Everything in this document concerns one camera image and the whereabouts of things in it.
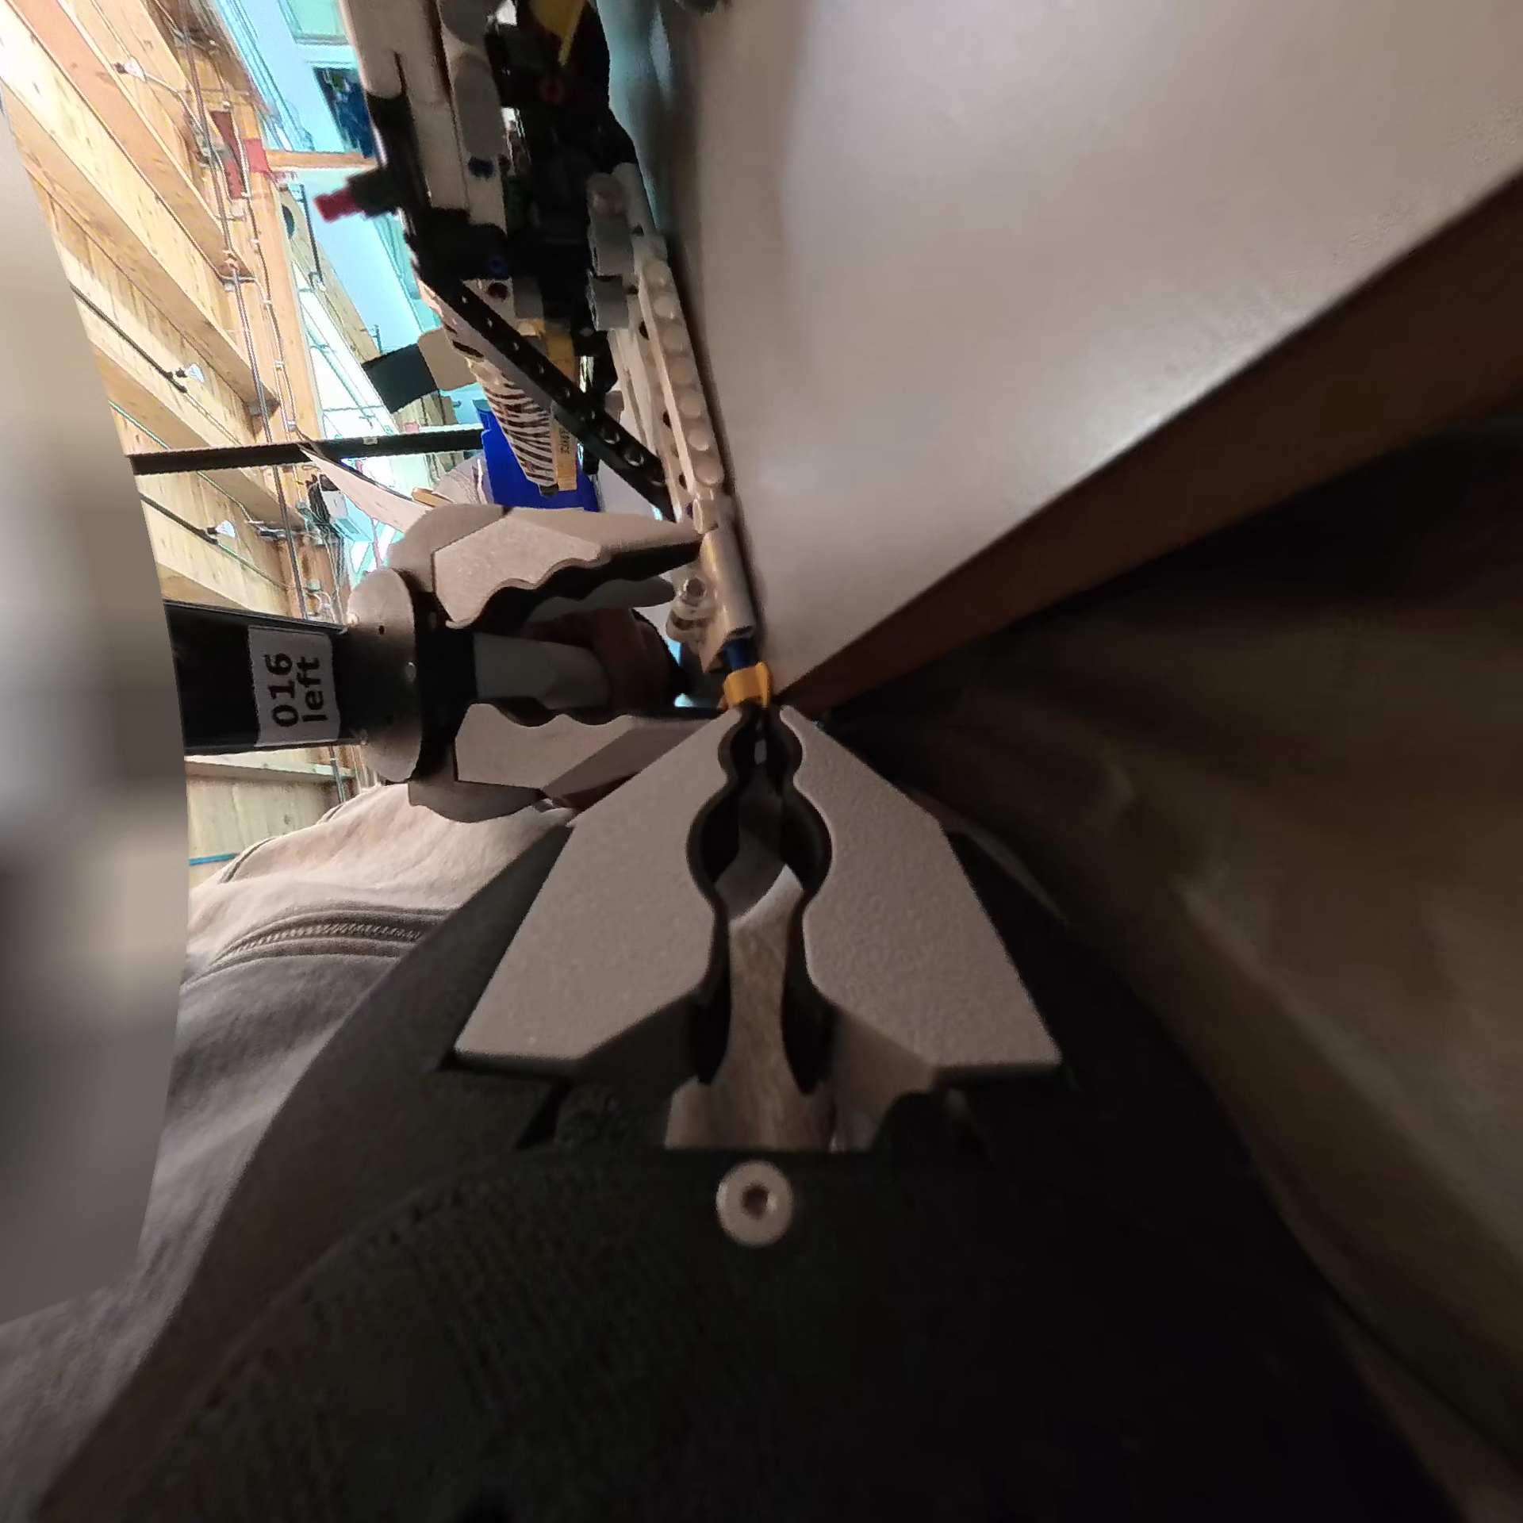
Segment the blue plastic bin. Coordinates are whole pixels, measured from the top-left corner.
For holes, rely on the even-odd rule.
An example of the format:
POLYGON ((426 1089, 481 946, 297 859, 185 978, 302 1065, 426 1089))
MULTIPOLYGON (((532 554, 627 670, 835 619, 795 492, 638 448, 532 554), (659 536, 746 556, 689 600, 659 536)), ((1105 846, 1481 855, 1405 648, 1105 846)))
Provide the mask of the blue plastic bin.
POLYGON ((602 511, 597 487, 583 470, 581 456, 576 448, 573 449, 573 465, 576 467, 573 487, 546 495, 540 486, 526 475, 505 430, 491 413, 488 403, 478 402, 475 413, 483 429, 481 456, 486 470, 486 484, 492 492, 492 502, 505 508, 602 511))

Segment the zebra striped lego helicopter model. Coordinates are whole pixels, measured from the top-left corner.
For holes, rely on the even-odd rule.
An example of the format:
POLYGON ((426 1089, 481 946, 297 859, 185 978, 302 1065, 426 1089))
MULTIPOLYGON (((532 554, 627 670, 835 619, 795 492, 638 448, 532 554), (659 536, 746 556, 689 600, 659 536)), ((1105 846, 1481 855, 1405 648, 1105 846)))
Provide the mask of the zebra striped lego helicopter model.
POLYGON ((668 636, 705 674, 764 662, 708 391, 595 3, 338 13, 373 165, 318 199, 396 216, 423 298, 545 495, 607 468, 700 535, 668 636))

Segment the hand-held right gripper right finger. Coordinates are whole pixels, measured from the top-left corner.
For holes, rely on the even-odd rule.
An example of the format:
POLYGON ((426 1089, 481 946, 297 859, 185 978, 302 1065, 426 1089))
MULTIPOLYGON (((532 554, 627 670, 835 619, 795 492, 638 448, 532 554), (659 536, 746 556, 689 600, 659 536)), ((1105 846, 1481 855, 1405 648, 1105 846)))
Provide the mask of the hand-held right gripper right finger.
POLYGON ((778 846, 802 897, 781 1030, 838 1146, 906 1096, 1057 1073, 1062 1054, 943 825, 799 711, 770 713, 778 846))

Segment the person's left hand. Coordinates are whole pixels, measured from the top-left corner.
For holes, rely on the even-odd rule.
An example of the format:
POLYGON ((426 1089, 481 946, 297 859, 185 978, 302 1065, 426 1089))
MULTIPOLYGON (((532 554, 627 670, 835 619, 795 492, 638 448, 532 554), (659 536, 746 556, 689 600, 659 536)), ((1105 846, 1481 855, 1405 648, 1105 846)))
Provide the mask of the person's left hand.
POLYGON ((684 692, 684 676, 657 627, 638 611, 599 608, 562 619, 562 635, 589 652, 608 687, 608 708, 653 714, 684 692))

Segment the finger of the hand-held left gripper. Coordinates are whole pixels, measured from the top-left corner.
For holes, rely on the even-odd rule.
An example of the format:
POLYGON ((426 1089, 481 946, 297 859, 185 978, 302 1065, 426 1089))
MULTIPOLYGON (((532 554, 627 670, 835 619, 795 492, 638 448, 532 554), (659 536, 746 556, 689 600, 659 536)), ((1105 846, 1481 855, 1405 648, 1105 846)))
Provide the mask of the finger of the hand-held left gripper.
POLYGON ((450 747, 450 819, 475 825, 537 800, 570 801, 618 789, 710 724, 710 717, 622 714, 591 722, 556 714, 529 725, 473 705, 450 747))
POLYGON ((670 603, 668 575, 699 559, 702 535, 662 517, 581 508, 426 509, 391 546, 388 568, 450 628, 516 628, 567 613, 670 603))

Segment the black metal pole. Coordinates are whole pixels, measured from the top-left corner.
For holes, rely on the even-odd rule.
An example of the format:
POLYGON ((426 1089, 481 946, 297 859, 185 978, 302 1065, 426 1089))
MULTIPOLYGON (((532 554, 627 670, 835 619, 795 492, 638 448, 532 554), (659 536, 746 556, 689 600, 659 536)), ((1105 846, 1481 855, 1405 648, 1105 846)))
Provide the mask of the black metal pole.
POLYGON ((424 429, 415 433, 377 433, 319 441, 131 452, 126 462, 139 478, 161 478, 469 454, 481 449, 483 441, 483 429, 424 429))

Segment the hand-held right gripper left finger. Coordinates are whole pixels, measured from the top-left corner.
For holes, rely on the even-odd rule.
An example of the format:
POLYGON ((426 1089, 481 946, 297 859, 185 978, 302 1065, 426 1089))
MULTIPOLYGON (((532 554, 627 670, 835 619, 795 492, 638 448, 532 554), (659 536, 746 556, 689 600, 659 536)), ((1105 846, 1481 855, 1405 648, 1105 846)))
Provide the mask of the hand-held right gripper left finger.
POLYGON ((714 881, 738 846, 749 714, 726 711, 586 809, 456 1043, 573 1082, 708 1081, 730 1033, 714 881))

